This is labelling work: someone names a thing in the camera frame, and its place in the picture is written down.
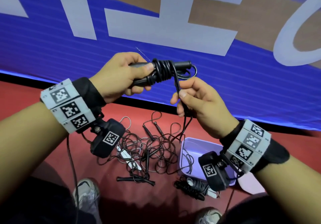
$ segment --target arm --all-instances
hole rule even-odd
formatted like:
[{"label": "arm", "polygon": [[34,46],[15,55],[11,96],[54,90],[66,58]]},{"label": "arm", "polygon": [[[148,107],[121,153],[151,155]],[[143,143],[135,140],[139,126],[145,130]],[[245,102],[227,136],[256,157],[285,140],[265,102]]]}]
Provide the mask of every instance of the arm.
[{"label": "arm", "polygon": [[[180,98],[194,111],[200,125],[214,138],[221,139],[238,125],[217,91],[199,78],[180,81]],[[179,116],[184,110],[179,102]],[[269,164],[255,174],[268,194],[297,224],[321,223],[321,175],[294,157],[283,164]]]},{"label": "arm", "polygon": [[[146,61],[138,53],[118,53],[90,79],[106,103],[122,94],[130,96],[143,91],[140,87],[128,87],[135,78],[149,75],[154,67],[151,63],[140,68],[128,66],[133,62]],[[67,135],[41,102],[0,122],[0,204]]]}]

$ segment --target white dotted line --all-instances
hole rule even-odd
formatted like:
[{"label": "white dotted line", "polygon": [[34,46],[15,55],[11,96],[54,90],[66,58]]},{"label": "white dotted line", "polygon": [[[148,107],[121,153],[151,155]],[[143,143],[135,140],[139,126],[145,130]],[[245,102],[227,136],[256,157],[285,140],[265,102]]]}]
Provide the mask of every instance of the white dotted line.
[{"label": "white dotted line", "polygon": [[151,62],[151,60],[150,60],[141,50],[139,50],[138,47],[136,47],[136,49],[137,49],[140,53],[142,53],[142,54]]}]

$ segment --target wristband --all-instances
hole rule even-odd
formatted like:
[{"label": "wristband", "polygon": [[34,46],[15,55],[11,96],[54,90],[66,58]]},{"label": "wristband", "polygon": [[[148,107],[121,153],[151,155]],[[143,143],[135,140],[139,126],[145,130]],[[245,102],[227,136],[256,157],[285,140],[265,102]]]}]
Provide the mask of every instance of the wristband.
[{"label": "wristband", "polygon": [[269,132],[247,119],[220,142],[227,159],[244,173],[256,173],[270,163],[281,164],[290,157]]},{"label": "wristband", "polygon": [[97,89],[87,78],[73,83],[70,79],[43,90],[40,100],[68,133],[82,133],[99,117],[106,105]]}]

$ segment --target purple plastic bin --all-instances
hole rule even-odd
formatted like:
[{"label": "purple plastic bin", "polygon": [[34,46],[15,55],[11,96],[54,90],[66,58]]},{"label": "purple plastic bin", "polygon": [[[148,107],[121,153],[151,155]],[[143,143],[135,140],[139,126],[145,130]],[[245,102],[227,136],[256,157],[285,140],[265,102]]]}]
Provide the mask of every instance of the purple plastic bin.
[{"label": "purple plastic bin", "polygon": [[[194,164],[193,164],[191,174],[187,173],[189,170],[188,167],[182,169],[182,172],[187,176],[199,178],[206,181],[206,178],[201,169],[201,166],[198,163],[198,158],[210,151],[215,151],[217,154],[219,154],[220,151],[223,149],[223,146],[209,142],[209,141],[205,141],[205,140],[199,140],[199,139],[190,138],[190,137],[185,138],[180,151],[180,157],[179,157],[180,168],[188,165],[188,161],[186,157],[183,156],[183,154],[186,155],[186,151],[184,151],[183,149],[185,149],[194,158]],[[226,172],[230,178],[237,177],[236,172],[234,172],[234,170],[230,166],[226,168]],[[231,181],[230,186],[232,185],[235,185],[235,180]]]}]

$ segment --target white sneaker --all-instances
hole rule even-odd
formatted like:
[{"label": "white sneaker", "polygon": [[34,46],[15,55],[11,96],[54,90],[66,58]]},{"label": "white sneaker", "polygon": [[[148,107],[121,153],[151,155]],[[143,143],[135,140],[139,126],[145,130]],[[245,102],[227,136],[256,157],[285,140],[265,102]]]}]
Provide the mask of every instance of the white sneaker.
[{"label": "white sneaker", "polygon": [[[89,178],[80,180],[77,184],[79,194],[79,209],[83,212],[92,214],[97,224],[102,224],[98,203],[100,199],[100,193],[98,186]],[[76,203],[76,189],[73,192],[73,197]]]},{"label": "white sneaker", "polygon": [[196,217],[195,224],[217,224],[221,217],[222,214],[218,209],[208,207],[200,210],[200,213]]}]

